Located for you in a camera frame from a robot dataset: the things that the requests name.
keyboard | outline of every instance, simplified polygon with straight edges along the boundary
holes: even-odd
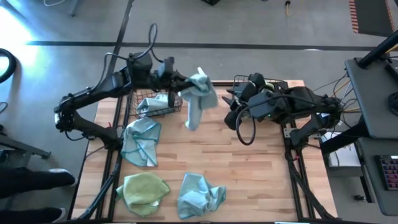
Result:
[[[375,156],[386,190],[398,190],[398,156]]]

concrete floor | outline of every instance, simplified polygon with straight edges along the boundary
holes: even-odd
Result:
[[[55,7],[45,7],[39,0],[8,2],[12,7],[8,4],[0,7],[0,20],[7,21],[0,23],[0,30],[3,30],[0,47],[10,50],[18,58],[19,65],[14,76],[0,84],[0,101],[9,103],[8,109],[0,114],[0,123],[5,125],[10,137],[52,151],[47,161],[33,157],[30,169],[63,167],[78,175],[88,142],[71,142],[64,134],[58,133],[53,123],[53,108],[63,95],[98,81],[103,55],[112,52],[113,47],[28,46],[22,42],[115,42],[127,0],[83,0],[75,17],[67,14],[69,1]],[[136,0],[124,42],[146,42],[152,22],[159,26],[157,41],[171,43],[376,46],[384,39],[353,33],[348,0],[292,2],[291,10],[298,11],[293,17],[286,18],[284,4],[277,0],[224,0],[215,7],[199,0]],[[398,19],[398,7],[392,1],[390,6],[393,18]],[[140,50],[122,47],[120,54]],[[230,80],[237,74],[260,72],[267,78],[301,79],[310,88],[340,78],[345,74],[344,60],[366,54],[166,48],[155,49],[155,52],[160,58],[175,57],[175,67],[186,76],[201,66],[212,80]],[[118,62],[116,68],[122,66],[123,62]],[[330,94],[332,88],[333,85],[317,93]],[[83,108],[80,114],[94,120],[95,112],[96,104],[93,104]],[[347,117],[350,124],[354,124],[357,118]],[[359,179],[330,178],[330,184],[342,219],[398,222],[398,218],[383,216],[376,204],[355,202],[351,198],[362,193]],[[74,188],[27,192],[16,198],[13,208],[68,208],[73,192]]]

wooden tabletop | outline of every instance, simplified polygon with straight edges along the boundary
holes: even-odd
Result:
[[[301,80],[288,83],[289,87],[304,85]],[[196,131],[189,131],[184,125],[187,120],[186,103],[179,113],[168,114],[167,118],[154,118],[162,125],[160,141],[156,147],[158,166],[136,167],[123,160],[119,185],[123,184],[124,176],[149,171],[164,179],[171,192],[164,197],[159,210],[147,218],[129,212],[122,201],[116,202],[114,221],[180,222],[177,196],[186,172],[204,175],[211,185],[226,186],[227,192],[225,202],[217,211],[209,212],[204,217],[191,217],[185,222],[297,221],[280,125],[268,121],[257,123],[254,143],[250,146],[242,145],[236,133],[223,122],[229,106],[221,97],[227,96],[227,92],[222,88],[217,88],[216,91],[219,106],[203,112]],[[116,99],[100,101],[95,123],[108,126],[108,122],[113,120],[115,107]],[[119,124],[122,123],[123,116],[122,113]],[[297,126],[301,127],[307,121],[308,118],[297,120]],[[252,133],[251,121],[243,122],[240,130],[248,141]],[[99,140],[90,142],[88,153],[101,146]],[[98,151],[85,161],[72,217],[82,214],[98,193],[106,153],[106,150]],[[303,158],[312,192],[328,212],[336,216],[320,150],[308,147],[303,150]],[[108,214],[109,195],[110,191],[106,197],[104,216]],[[304,214],[307,214],[301,191],[300,198]]]

wire basket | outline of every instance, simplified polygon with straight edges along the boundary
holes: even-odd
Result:
[[[135,116],[137,119],[144,118],[144,117],[152,117],[152,116],[159,116],[165,115],[169,113],[180,112],[182,107],[182,98],[179,97],[177,94],[175,95],[174,99],[174,107],[173,108],[163,108],[159,110],[152,110],[152,111],[140,111],[137,110],[138,105],[145,99],[145,98],[155,98],[159,94],[168,95],[169,92],[165,90],[161,90],[159,92],[154,92],[152,90],[137,90],[136,92],[132,93],[131,105],[130,105],[130,116]]]
[[[279,92],[280,90],[285,90],[288,88],[287,82],[283,80],[278,80],[275,78],[264,78],[267,83],[273,84],[275,87],[275,92]],[[239,83],[247,83],[249,81],[249,75],[235,75],[233,87],[239,85]]]

microfiber cloth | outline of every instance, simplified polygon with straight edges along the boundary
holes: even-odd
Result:
[[[143,172],[125,177],[124,184],[116,192],[116,200],[123,199],[130,212],[146,217],[157,211],[160,201],[170,192],[170,188],[155,174]]]
[[[133,121],[124,130],[123,158],[136,166],[156,166],[155,146],[159,142],[161,125],[148,117]]]
[[[155,110],[166,109],[168,96],[166,94],[158,94],[155,98],[144,98],[138,105],[137,110],[140,113],[148,113]]]
[[[204,176],[186,173],[177,198],[177,210],[181,219],[217,210],[225,201],[226,187],[212,187]]]
[[[188,101],[188,121],[186,127],[194,131],[200,124],[201,113],[208,108],[214,108],[218,104],[216,91],[209,77],[198,68],[199,73],[192,75],[186,82],[192,82],[195,86],[182,90],[179,95]]]

